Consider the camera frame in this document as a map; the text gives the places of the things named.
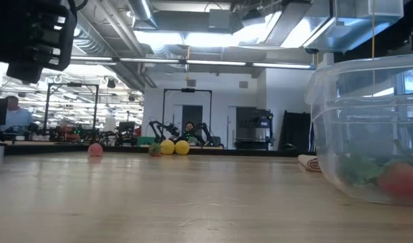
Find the ceiling light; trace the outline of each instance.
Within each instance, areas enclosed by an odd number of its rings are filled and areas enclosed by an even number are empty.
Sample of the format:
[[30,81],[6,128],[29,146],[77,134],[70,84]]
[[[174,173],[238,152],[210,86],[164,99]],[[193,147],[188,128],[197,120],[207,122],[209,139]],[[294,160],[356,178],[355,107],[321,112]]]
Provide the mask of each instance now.
[[187,60],[187,64],[205,64],[205,65],[246,65],[243,61],[203,61],[203,60]]
[[112,57],[72,56],[72,61],[112,61]]
[[73,75],[79,75],[79,76],[112,76],[116,77],[116,73],[109,71],[107,68],[103,67],[102,65],[75,65],[75,64],[70,64],[65,70],[65,73],[73,74]]
[[148,45],[180,45],[183,43],[180,33],[134,31],[140,43]]
[[120,61],[139,62],[139,63],[179,63],[177,59],[153,59],[153,58],[120,58]]
[[265,21],[268,24],[267,24],[267,27],[264,29],[264,32],[259,36],[257,43],[265,42],[265,40],[268,38],[271,31],[273,30],[274,26],[279,21],[280,16],[281,16],[281,11],[277,11],[275,13],[272,13],[271,17],[267,16],[269,21],[267,21],[267,17],[265,17]]
[[97,62],[97,61],[86,61],[85,65],[117,65],[116,62]]
[[230,47],[238,45],[232,35],[215,33],[190,33],[184,44],[192,47]]
[[250,41],[256,41],[257,38],[263,33],[263,29],[266,27],[266,23],[262,24],[252,24],[242,28],[241,30],[235,32],[232,38],[235,42],[247,43]]
[[257,68],[289,68],[289,69],[303,69],[312,70],[314,66],[300,65],[300,64],[288,64],[288,63],[253,63],[253,67]]
[[324,31],[326,31],[333,23],[335,18],[331,18],[322,28],[320,28],[315,34],[313,34],[302,46],[308,47],[314,40],[316,40]]

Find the clear plastic container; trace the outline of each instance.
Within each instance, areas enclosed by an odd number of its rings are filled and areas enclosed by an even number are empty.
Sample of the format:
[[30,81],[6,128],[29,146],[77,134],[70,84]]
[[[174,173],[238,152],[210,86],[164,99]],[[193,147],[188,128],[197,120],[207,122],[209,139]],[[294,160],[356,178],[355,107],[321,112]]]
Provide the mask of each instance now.
[[371,202],[413,205],[413,55],[324,67],[306,102],[332,184]]

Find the desk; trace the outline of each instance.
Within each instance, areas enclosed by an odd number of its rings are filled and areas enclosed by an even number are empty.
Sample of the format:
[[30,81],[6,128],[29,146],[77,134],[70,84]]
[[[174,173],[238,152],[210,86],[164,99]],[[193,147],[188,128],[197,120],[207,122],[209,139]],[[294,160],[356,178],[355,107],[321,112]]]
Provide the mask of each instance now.
[[413,243],[413,208],[350,198],[292,158],[6,156],[0,242]]
[[79,143],[79,142],[49,142],[49,141],[15,141],[13,144],[12,141],[4,141],[0,143],[5,143],[8,146],[15,146],[15,145],[89,145],[89,142]]

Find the pink ball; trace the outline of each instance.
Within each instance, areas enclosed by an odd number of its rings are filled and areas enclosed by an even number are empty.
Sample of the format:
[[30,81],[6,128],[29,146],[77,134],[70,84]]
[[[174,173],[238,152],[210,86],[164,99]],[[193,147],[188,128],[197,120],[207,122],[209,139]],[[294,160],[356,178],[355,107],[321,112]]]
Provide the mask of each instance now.
[[103,147],[98,143],[92,144],[88,148],[88,154],[91,157],[102,157],[103,156]]

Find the yellow ball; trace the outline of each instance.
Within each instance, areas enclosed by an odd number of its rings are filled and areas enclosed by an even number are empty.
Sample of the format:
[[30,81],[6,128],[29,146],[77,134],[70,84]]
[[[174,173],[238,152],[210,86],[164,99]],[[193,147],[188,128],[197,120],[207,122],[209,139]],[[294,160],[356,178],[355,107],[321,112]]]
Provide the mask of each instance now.
[[175,144],[175,152],[179,155],[187,155],[189,150],[190,145],[184,140],[181,140]]
[[164,155],[171,155],[175,150],[175,144],[170,140],[164,140],[161,143],[161,153]]

